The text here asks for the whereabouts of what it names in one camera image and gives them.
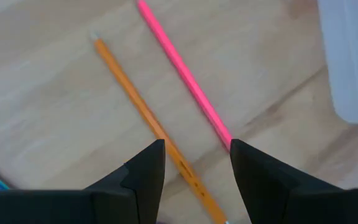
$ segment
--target orange pencil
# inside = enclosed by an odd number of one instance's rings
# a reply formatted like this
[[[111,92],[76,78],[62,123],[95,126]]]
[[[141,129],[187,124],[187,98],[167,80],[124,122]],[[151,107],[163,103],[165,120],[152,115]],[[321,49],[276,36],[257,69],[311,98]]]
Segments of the orange pencil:
[[[146,102],[139,95],[135,86],[128,79],[121,66],[118,64],[117,60],[109,51],[106,44],[96,34],[92,34],[92,39],[94,40],[94,46],[97,52],[100,54],[104,62],[106,62],[110,71],[116,77],[117,81],[121,84],[123,89],[125,89],[125,92],[139,113],[142,115],[145,122],[150,126],[150,129],[155,134],[155,137],[157,139],[165,140],[166,150],[172,158],[172,161],[175,163],[183,178],[185,178],[185,180],[188,182],[194,194],[203,203],[212,219],[217,224],[228,223],[223,211],[219,208],[218,204],[209,194],[206,187],[201,183],[200,178],[197,177],[194,170],[190,167],[190,164],[186,161],[186,159],[176,147],[175,143],[173,143],[160,123],[157,121],[156,117],[146,105]]]

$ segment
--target wooden surface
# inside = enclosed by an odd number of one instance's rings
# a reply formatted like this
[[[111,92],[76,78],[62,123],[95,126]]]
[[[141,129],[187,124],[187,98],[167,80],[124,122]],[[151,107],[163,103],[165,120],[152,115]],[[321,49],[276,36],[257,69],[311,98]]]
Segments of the wooden surface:
[[[148,0],[235,138],[358,187],[358,126],[338,118],[313,0]],[[0,0],[0,175],[81,189],[153,134],[97,56],[98,30],[233,223],[249,223],[231,163],[132,0]],[[167,160],[161,221],[210,223]]]

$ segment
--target wood grain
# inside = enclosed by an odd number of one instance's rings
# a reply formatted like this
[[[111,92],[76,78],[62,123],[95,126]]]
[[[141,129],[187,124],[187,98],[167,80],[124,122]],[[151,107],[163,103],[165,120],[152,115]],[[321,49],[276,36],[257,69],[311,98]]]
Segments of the wood grain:
[[[358,126],[333,110],[315,1],[148,3],[236,138],[358,187]],[[249,223],[228,155],[130,0],[0,0],[0,175],[22,189],[81,189],[154,140],[89,30],[229,220]],[[161,221],[211,222],[169,160],[161,203]]]

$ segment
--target pencil tip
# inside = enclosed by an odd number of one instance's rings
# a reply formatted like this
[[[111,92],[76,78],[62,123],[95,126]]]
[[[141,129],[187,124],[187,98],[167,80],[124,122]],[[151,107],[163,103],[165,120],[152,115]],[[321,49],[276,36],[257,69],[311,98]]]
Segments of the pencil tip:
[[[95,32],[95,31],[91,31],[91,32],[89,32],[89,36],[91,37],[91,39],[92,39],[93,41],[95,41],[95,40],[98,40],[98,39],[99,39],[99,35],[98,35],[98,33],[97,33],[97,32]]]

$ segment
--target pink pencil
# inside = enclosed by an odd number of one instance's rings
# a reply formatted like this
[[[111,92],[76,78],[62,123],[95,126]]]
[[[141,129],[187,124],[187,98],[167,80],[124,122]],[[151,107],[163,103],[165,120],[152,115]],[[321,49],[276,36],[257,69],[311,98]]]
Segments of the pink pencil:
[[[219,117],[218,113],[215,111],[214,107],[209,102],[200,86],[198,86],[197,81],[194,79],[193,74],[191,74],[190,69],[183,62],[181,56],[171,43],[171,40],[164,32],[164,29],[162,28],[158,20],[153,15],[153,12],[151,11],[147,3],[144,0],[137,0],[137,5],[139,7],[140,13],[143,15],[152,32],[160,42],[168,58],[177,68],[178,73],[180,74],[183,81],[186,83],[191,94],[194,96],[197,103],[203,109],[205,115],[208,117],[209,121],[214,126],[215,131],[219,135],[221,141],[224,143],[226,149],[230,151],[230,142],[232,137],[229,130],[222,122],[222,119]]]

